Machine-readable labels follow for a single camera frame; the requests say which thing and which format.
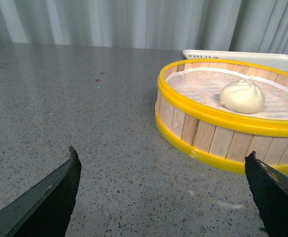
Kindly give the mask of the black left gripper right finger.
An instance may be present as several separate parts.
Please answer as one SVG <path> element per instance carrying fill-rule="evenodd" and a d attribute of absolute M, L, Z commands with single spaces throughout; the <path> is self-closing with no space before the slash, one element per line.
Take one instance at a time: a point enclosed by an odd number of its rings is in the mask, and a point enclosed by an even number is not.
<path fill-rule="evenodd" d="M 245 174 L 264 229 L 270 237 L 288 237 L 288 177 L 261 160 L 245 158 Z"/>

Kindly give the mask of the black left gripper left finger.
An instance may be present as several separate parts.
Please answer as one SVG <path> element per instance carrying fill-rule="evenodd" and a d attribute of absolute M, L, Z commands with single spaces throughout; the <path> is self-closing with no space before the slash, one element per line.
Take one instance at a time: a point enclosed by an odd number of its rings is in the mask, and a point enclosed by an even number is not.
<path fill-rule="evenodd" d="M 0 210 L 0 237 L 63 237 L 73 213 L 82 164 L 70 158 Z"/>

